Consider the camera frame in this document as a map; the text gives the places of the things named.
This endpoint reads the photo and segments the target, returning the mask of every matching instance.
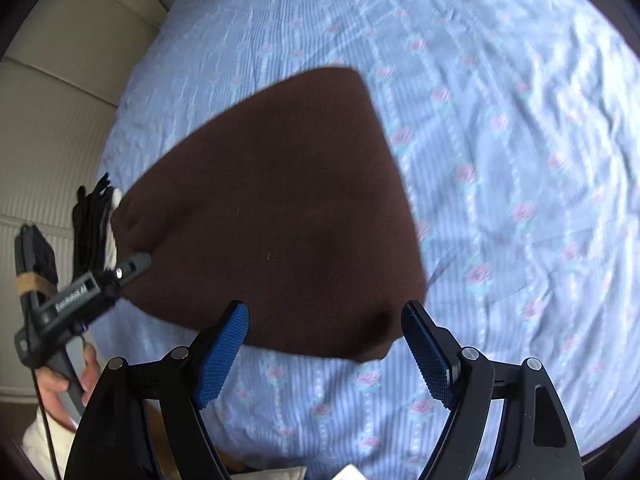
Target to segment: metal screw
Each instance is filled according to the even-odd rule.
[[[114,357],[107,363],[107,366],[109,367],[109,370],[117,370],[118,368],[122,368],[123,364],[124,361],[122,360],[122,357]]]
[[[527,359],[527,366],[532,370],[542,370],[542,363],[535,357],[530,357],[529,359]]]
[[[469,359],[470,361],[475,361],[480,357],[480,352],[475,348],[468,346],[462,349],[462,357]]]
[[[186,346],[177,346],[171,350],[171,357],[176,360],[184,359],[189,355],[189,349]]]

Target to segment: human hand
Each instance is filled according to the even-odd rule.
[[[85,344],[82,353],[84,354],[84,364],[86,365],[86,368],[79,380],[80,385],[84,390],[84,394],[82,394],[82,403],[86,406],[89,402],[89,397],[98,382],[98,378],[100,377],[100,365],[98,364],[93,345],[89,343]],[[38,368],[36,370],[36,378],[38,380],[38,388],[40,389],[40,396],[42,397],[44,409],[59,424],[70,431],[75,431],[71,417],[66,412],[56,395],[58,393],[66,392],[69,388],[69,381],[62,375],[55,373],[47,367]]]

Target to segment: bed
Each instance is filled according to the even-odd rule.
[[[436,323],[491,359],[541,358],[583,455],[631,425],[640,64],[587,0],[175,0],[98,172],[126,191],[208,119],[327,65],[355,68],[370,89],[437,275]],[[92,332],[130,362],[193,337],[127,303]],[[332,378],[331,395],[317,378]],[[402,340],[365,365],[243,348],[205,417],[213,443],[254,467],[305,462],[323,478],[349,461],[367,478],[415,478],[446,417],[421,383]]]

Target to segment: white sleeve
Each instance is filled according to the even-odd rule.
[[[60,476],[64,477],[66,461],[69,458],[71,445],[73,444],[76,434],[64,426],[60,426],[60,424],[53,420],[48,414],[47,420],[49,421],[53,450],[56,454],[58,467],[60,468]],[[51,465],[51,459],[49,457],[49,447],[47,447],[44,422],[42,421],[42,414],[39,408],[36,414],[36,420],[27,428],[27,431],[24,432],[22,450],[44,480],[55,479],[53,466]]]

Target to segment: finger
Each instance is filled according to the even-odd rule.
[[[66,392],[69,388],[69,381],[51,368],[38,368],[36,378],[41,392]]]
[[[68,429],[73,428],[71,417],[62,404],[60,404],[60,400],[56,397],[56,394],[49,392],[47,395],[50,397],[42,396],[42,404],[46,412],[62,426]]]
[[[90,395],[100,377],[100,365],[93,345],[86,344],[84,346],[84,362],[86,367],[80,377],[80,384],[82,389]]]
[[[86,364],[87,366],[98,364],[95,346],[93,346],[91,343],[84,344],[84,347],[82,348],[82,354],[84,355],[84,364]]]

